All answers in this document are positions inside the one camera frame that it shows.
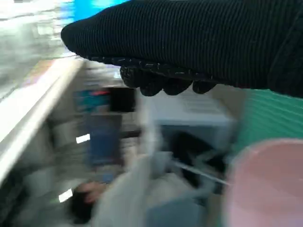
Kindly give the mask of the black gloved right hand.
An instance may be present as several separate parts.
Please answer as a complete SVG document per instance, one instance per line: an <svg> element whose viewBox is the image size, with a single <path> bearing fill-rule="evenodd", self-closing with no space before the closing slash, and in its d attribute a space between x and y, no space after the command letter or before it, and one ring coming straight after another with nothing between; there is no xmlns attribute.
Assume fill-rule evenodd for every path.
<svg viewBox="0 0 303 227"><path fill-rule="evenodd" d="M66 25L61 39L119 66L144 96L219 84L303 96L300 0L130 0Z"/></svg>

